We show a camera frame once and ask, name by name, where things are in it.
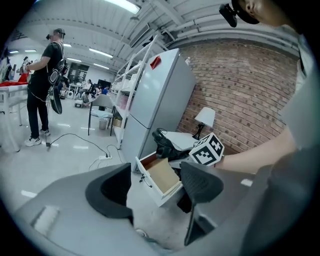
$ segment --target drawer handle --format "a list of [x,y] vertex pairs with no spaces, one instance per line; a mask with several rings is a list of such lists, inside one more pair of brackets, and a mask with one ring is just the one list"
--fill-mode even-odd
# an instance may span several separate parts
[[142,181],[144,181],[145,184],[146,184],[149,188],[152,188],[152,185],[149,185],[149,184],[146,182],[146,179],[145,179],[145,178],[146,178],[146,176],[145,176],[144,174],[142,174],[139,183],[141,183]]

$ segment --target glossy floor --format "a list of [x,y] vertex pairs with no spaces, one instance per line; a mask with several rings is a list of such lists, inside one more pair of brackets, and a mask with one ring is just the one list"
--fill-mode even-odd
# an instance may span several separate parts
[[[51,135],[48,136],[48,141],[52,142],[64,134],[72,133],[97,144],[104,151],[107,151],[108,145],[116,145],[114,134],[109,136],[109,130],[99,130],[99,119],[96,117],[91,120],[88,136],[89,109],[74,108],[73,103],[70,99],[62,101],[62,115],[54,113],[52,109],[49,111]],[[4,115],[0,114],[0,188],[2,199],[11,213],[58,179],[125,162],[121,150],[118,155],[117,149],[110,146],[108,149],[112,159],[103,162],[97,160],[90,167],[104,153],[95,145],[74,135],[61,137],[51,148],[45,146],[43,136],[41,145],[26,147],[24,140],[30,136],[26,107],[22,108],[21,115],[22,126],[19,126],[17,114],[10,114],[14,137],[21,146],[17,153],[8,138]],[[139,180],[139,175],[131,175],[132,186],[127,200],[127,206],[133,209],[134,226],[145,230],[151,238],[165,247],[183,247],[190,215],[183,213],[176,205],[157,207],[148,195],[144,183],[139,183]]]

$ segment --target white lampshade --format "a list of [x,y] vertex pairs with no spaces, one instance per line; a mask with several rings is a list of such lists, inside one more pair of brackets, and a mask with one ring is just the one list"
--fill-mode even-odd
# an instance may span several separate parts
[[197,120],[200,123],[204,123],[206,126],[213,127],[215,116],[216,111],[209,107],[204,107],[200,111],[200,113],[195,117],[195,120]]

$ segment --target table lamp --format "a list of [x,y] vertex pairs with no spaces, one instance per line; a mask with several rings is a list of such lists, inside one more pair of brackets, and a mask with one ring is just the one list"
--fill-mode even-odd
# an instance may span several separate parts
[[200,140],[201,131],[205,126],[209,126],[211,128],[214,126],[215,115],[216,111],[209,107],[201,109],[200,113],[195,117],[195,120],[200,122],[200,124],[198,125],[199,130],[192,136],[194,139],[198,141]]

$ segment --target drawer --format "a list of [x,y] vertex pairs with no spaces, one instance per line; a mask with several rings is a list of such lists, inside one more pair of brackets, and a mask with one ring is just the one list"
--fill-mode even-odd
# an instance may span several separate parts
[[142,159],[136,157],[135,160],[148,184],[145,188],[158,207],[168,201],[177,203],[181,199],[183,185],[167,159],[157,159],[154,152]]

